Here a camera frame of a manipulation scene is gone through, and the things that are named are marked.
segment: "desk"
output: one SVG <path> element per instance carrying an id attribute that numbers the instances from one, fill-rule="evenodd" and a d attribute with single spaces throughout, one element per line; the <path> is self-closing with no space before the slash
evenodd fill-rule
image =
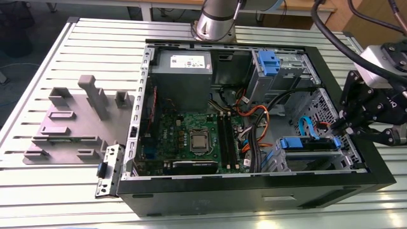
<path id="1" fill-rule="evenodd" d="M 171 8 L 171 9 L 187 9 L 187 10 L 200 10 L 204 0 L 142 0 L 140 7 L 142 13 L 142 20 L 152 21 L 150 9 L 152 8 Z M 287 2 L 287 15 L 292 16 L 311 16 L 311 8 L 313 5 L 313 0 L 285 0 Z M 271 9 L 265 11 L 256 10 L 241 10 L 245 13 L 257 13 L 257 14 L 283 14 L 284 5 L 279 9 Z M 325 23 L 331 13 L 336 11 L 336 6 L 329 0 L 325 1 L 324 5 L 319 6 L 317 15 Z"/>
<path id="2" fill-rule="evenodd" d="M 129 6 L 140 7 L 144 21 L 152 21 L 152 8 L 169 8 L 169 9 L 184 9 L 184 10 L 200 10 L 204 0 L 32 0 L 37 2 L 48 3 L 49 10 L 53 7 L 49 3 L 70 3 L 70 4 L 86 4 L 86 5 L 106 5 L 106 6 Z M 311 16 L 311 8 L 313 0 L 285 0 L 287 1 L 287 15 L 292 16 Z M 283 14 L 283 6 L 276 10 L 256 11 L 256 10 L 241 10 L 245 13 L 257 14 Z M 325 4 L 320 5 L 317 15 L 325 23 L 331 13 L 336 11 L 336 6 L 331 0 L 325 0 Z M 316 26 L 312 25 L 311 30 L 317 30 Z"/>
<path id="3" fill-rule="evenodd" d="M 359 50 L 341 33 L 339 39 Z M 1 227 L 86 227 L 144 229 L 207 228 L 403 228 L 407 227 L 405 147 L 379 147 L 396 184 L 340 203 L 308 210 L 211 214 L 140 219 L 121 199 L 98 199 L 96 165 L 25 165 L 22 151 L 50 105 L 53 87 L 77 90 L 81 74 L 93 74 L 106 94 L 133 93 L 145 39 L 191 40 L 185 23 L 80 19 L 66 23 L 38 71 L 0 131 Z M 315 46 L 343 86 L 352 62 L 320 32 L 236 26 L 240 43 Z"/>

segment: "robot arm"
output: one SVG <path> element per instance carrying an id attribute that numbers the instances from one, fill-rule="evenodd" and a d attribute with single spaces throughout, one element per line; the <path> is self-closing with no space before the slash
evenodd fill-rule
<path id="1" fill-rule="evenodd" d="M 368 46 L 361 57 L 379 67 L 407 77 L 407 41 Z M 333 134 L 344 132 L 388 146 L 407 145 L 407 96 L 387 81 L 356 65 L 349 71 L 343 93 L 339 119 L 331 125 Z M 393 125 L 383 131 L 372 123 Z"/>
<path id="2" fill-rule="evenodd" d="M 235 39 L 235 20 L 239 10 L 265 11 L 280 6 L 283 0 L 205 0 L 197 24 L 191 25 L 195 39 L 231 42 Z"/>

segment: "cpu socket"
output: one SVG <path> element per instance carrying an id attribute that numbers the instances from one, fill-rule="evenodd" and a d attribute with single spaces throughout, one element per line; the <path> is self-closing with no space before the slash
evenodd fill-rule
<path id="1" fill-rule="evenodd" d="M 196 156 L 209 152 L 209 132 L 207 129 L 189 130 L 189 151 Z"/>

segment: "open computer chassis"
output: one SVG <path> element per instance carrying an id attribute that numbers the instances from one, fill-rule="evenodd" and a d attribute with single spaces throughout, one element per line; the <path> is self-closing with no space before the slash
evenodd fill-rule
<path id="1" fill-rule="evenodd" d="M 279 54 L 307 56 L 315 75 L 329 99 L 333 115 L 340 110 L 341 89 L 315 47 L 264 44 L 208 43 L 197 41 L 146 40 L 140 70 L 140 88 L 134 96 L 126 146 L 108 147 L 104 179 L 98 180 L 96 198 L 120 197 L 138 216 L 199 215 L 217 212 L 269 211 L 323 208 L 360 192 L 375 191 L 395 179 L 373 143 L 343 136 L 355 151 L 347 172 L 287 172 L 213 174 L 201 176 L 137 177 L 132 164 L 138 138 L 144 90 L 149 62 L 156 50 L 271 50 Z"/>

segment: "power supply label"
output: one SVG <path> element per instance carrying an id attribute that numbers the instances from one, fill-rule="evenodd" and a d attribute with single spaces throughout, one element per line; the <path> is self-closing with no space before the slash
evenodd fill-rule
<path id="1" fill-rule="evenodd" d="M 205 68 L 204 56 L 181 56 L 173 55 L 171 57 L 171 68 Z"/>

